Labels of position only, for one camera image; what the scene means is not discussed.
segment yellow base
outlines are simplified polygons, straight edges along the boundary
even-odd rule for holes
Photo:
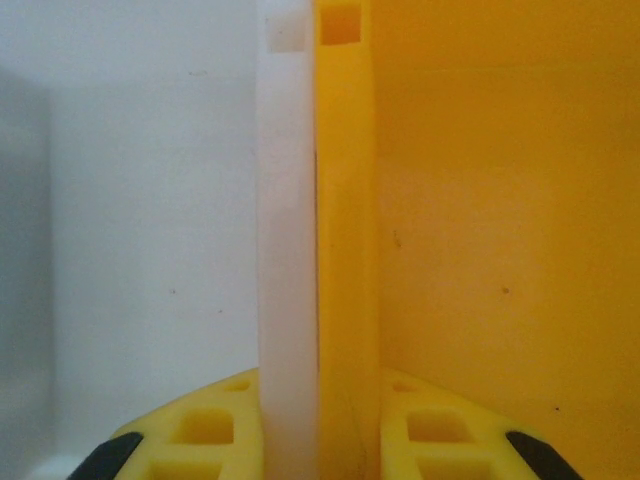
[[[115,480],[261,480],[257,383],[257,370],[241,373],[120,428],[112,438],[144,438]],[[505,437],[535,432],[394,370],[382,372],[381,386],[382,480],[538,478]]]
[[[120,428],[144,439],[116,480],[260,480],[258,372],[181,397]]]

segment white plastic strip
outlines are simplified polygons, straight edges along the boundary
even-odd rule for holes
[[[260,0],[257,83],[260,396],[267,480],[317,478],[310,0]]]

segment rectangular slot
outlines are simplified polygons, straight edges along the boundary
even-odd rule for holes
[[[360,5],[335,5],[320,12],[322,45],[359,43],[362,28]]]
[[[423,480],[498,480],[488,460],[473,458],[419,458]]]
[[[151,465],[148,480],[218,480],[222,466],[187,461],[156,461]]]
[[[217,408],[187,412],[172,443],[186,445],[228,445],[233,443],[233,416]]]
[[[472,442],[465,422],[454,412],[422,410],[407,417],[409,440],[412,442]]]

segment white wall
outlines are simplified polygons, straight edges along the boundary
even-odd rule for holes
[[[0,478],[53,437],[48,102],[0,69]]]
[[[45,86],[255,72],[255,0],[2,0],[0,65]]]
[[[0,66],[51,92],[59,453],[84,455],[132,417],[257,364],[255,9],[0,2]],[[2,213],[38,186],[0,191]],[[0,325],[0,341],[23,328]],[[29,335],[51,337],[40,332]]]
[[[53,92],[59,451],[257,365],[253,90]]]

